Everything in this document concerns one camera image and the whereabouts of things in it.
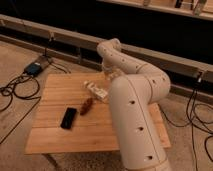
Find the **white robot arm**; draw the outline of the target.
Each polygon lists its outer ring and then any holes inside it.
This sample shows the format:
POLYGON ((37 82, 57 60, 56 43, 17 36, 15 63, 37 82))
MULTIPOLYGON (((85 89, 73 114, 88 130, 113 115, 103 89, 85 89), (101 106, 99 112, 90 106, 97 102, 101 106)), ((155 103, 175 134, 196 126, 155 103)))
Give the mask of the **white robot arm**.
POLYGON ((170 91, 168 75, 158 67, 121 51, 118 39, 97 46, 104 71, 117 67, 124 74, 109 87, 109 109, 123 165, 127 171, 172 171, 148 105, 170 91))

